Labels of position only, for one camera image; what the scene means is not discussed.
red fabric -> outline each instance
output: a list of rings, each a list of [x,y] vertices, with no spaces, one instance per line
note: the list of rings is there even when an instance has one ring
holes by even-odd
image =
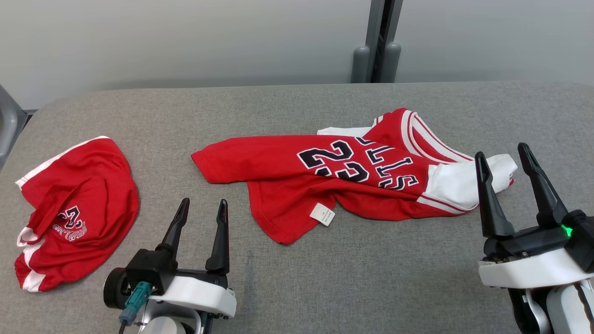
[[[454,216],[416,201],[427,187],[428,166],[437,163],[406,150],[400,134],[405,111],[403,108],[385,114],[364,136],[365,140],[345,136],[231,138],[209,145],[191,157],[210,183],[248,181],[252,215],[268,236],[285,245],[316,226],[317,220],[309,217],[316,203],[332,209],[338,200],[346,210],[370,219]],[[343,152],[332,146],[340,141],[352,149],[352,157],[339,161],[321,157],[323,164],[313,168],[307,168],[299,158],[298,153],[311,149],[340,155]],[[418,140],[418,144],[431,152],[433,158],[454,162],[423,140]],[[391,147],[377,154],[382,162],[374,163],[368,157],[366,151],[386,146]],[[386,171],[389,176],[380,177],[377,172],[378,167],[406,159],[411,163]],[[359,163],[368,172],[368,178],[354,182],[338,178],[336,173],[345,169],[355,174],[354,169],[345,166],[349,162]],[[315,174],[318,168],[324,167],[331,175]],[[404,179],[402,189],[388,189],[397,185],[398,176],[407,175],[414,176],[415,180]],[[384,188],[381,183],[387,179],[392,182]]]
[[[35,208],[18,240],[24,252],[15,262],[19,283],[29,291],[47,291],[94,271],[125,238],[139,205],[128,162],[107,137],[43,166],[17,181]],[[34,282],[42,278],[40,284],[26,281],[31,271]]]

blue connector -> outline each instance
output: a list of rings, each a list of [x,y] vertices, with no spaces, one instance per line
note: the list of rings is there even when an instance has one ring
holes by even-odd
[[[126,321],[126,326],[132,325],[140,308],[149,300],[151,292],[153,290],[149,283],[138,283],[130,297],[128,297],[122,314],[119,315],[119,322],[124,323]]]

clothing tag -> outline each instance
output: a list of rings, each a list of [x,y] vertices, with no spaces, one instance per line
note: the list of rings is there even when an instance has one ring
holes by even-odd
[[[336,214],[322,204],[316,204],[314,210],[309,214],[310,217],[328,226]]]

gray padded surface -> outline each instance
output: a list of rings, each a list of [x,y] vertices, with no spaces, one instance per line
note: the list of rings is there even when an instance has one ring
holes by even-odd
[[[208,184],[190,153],[233,136],[308,134],[369,125],[398,107],[419,112],[437,136],[473,155],[529,143],[571,209],[594,214],[594,88],[574,84],[428,83],[120,90],[59,100],[19,137],[0,172],[2,333],[116,333],[119,311],[103,305],[103,281],[139,248],[160,242],[184,197],[191,199],[180,267],[202,268],[217,205],[229,201],[230,286],[237,316],[214,333],[519,333],[507,292],[481,284],[477,210],[457,218],[381,222],[340,207],[289,247],[249,212],[243,183]],[[32,207],[13,183],[46,159],[90,138],[113,138],[141,196],[138,219],[113,256],[83,280],[43,294],[19,290],[15,239]],[[534,225],[528,178],[499,195],[516,229]]]

white stripe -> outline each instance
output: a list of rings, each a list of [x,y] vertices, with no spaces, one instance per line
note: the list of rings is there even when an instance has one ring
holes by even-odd
[[[446,211],[446,212],[449,212],[449,213],[454,213],[455,215],[461,215],[462,213],[466,213],[467,212],[467,211],[456,210],[453,207],[450,207],[450,206],[447,206],[445,204],[442,204],[442,203],[439,203],[439,202],[430,200],[430,199],[425,198],[425,197],[419,197],[416,201],[418,203],[426,204],[426,205],[429,205],[429,206],[438,208],[440,210],[443,210],[443,211]]]
[[[409,122],[409,119],[414,119],[415,116],[416,116],[416,112],[412,112],[410,110],[407,110],[407,111],[405,111],[404,116],[403,116],[403,119],[402,119],[402,123],[403,124],[406,123],[406,139],[407,139],[407,141],[412,146],[414,146],[414,151],[410,151],[410,149],[409,149],[409,151],[411,153],[414,153],[414,154],[418,155],[418,156],[422,156],[424,158],[427,158],[429,160],[433,160],[435,162],[444,163],[446,165],[449,164],[449,163],[451,163],[451,162],[448,162],[448,161],[439,160],[436,157],[432,157],[427,152],[423,151],[423,149],[421,148],[421,146],[416,142],[415,137],[413,136],[413,132],[412,132],[412,128],[413,128],[412,122]],[[404,138],[405,137],[405,132],[404,132],[405,129],[404,129],[404,126],[403,125],[401,125],[401,129],[402,129],[402,136]]]
[[[473,204],[467,208],[467,207],[463,207],[463,206],[459,205],[458,203],[451,201],[449,198],[434,196],[428,192],[424,192],[422,195],[426,198],[429,198],[430,200],[436,201],[437,203],[449,204],[454,207],[453,208],[454,210],[459,210],[459,211],[463,211],[463,212],[468,212],[468,211],[474,210],[478,206],[478,199],[475,201],[476,204]]]
[[[43,245],[44,242],[45,242],[45,238],[42,238],[35,245],[25,246],[25,249],[23,250],[23,254],[25,256],[25,264],[27,265],[27,267],[31,268],[31,266],[29,266],[29,261],[31,261],[31,256],[33,256],[33,253],[35,253],[41,247],[41,245]]]
[[[318,135],[330,135],[330,136],[348,136],[348,137],[363,137],[367,132],[371,130],[371,127],[362,128],[325,128],[318,130]]]
[[[460,152],[452,149],[451,147],[448,147],[448,145],[444,144],[443,141],[441,141],[433,133],[433,131],[431,131],[431,129],[429,128],[429,126],[427,126],[427,124],[425,122],[423,122],[423,120],[421,119],[421,117],[419,117],[419,115],[416,114],[416,113],[415,113],[415,116],[414,116],[414,120],[413,120],[413,125],[412,126],[421,135],[421,137],[423,137],[423,139],[429,145],[431,145],[431,147],[433,147],[437,152],[439,152],[443,156],[449,157],[450,159],[452,159],[452,160],[454,160],[456,162],[466,162],[466,161],[469,161],[469,160],[473,160],[470,156],[468,156],[468,155],[466,155],[464,153],[460,153]]]
[[[402,120],[400,122],[400,136],[402,137],[402,142],[404,142],[405,147],[408,150],[408,152],[411,152],[414,155],[421,156],[421,154],[419,152],[417,152],[417,150],[415,150],[415,148],[412,146],[412,143],[410,142],[409,124],[408,124],[408,119],[409,119],[410,113],[412,113],[412,111],[406,110],[404,112],[404,114],[402,115]]]
[[[47,160],[46,162],[42,163],[41,165],[37,166],[34,170],[30,171],[29,173],[27,173],[27,175],[23,176],[22,178],[20,178],[19,180],[17,180],[15,183],[17,184],[18,188],[20,190],[23,190],[23,185],[30,180],[32,177],[34,177],[35,175],[39,174],[40,172],[42,172],[44,169],[46,169],[47,167],[49,167],[49,165],[51,165],[54,161],[58,160],[60,157],[62,157],[64,154],[70,152],[71,150],[85,145],[86,143],[95,140],[95,139],[109,139],[109,137],[105,137],[105,136],[98,136],[96,138],[93,139],[89,139],[87,141],[84,141],[78,145],[74,145],[72,147],[70,147],[68,150],[56,155],[55,157]]]
[[[44,278],[45,274],[39,274],[36,273],[35,270],[31,270],[23,282],[23,290],[27,290],[29,292],[39,292],[39,285],[41,285]]]

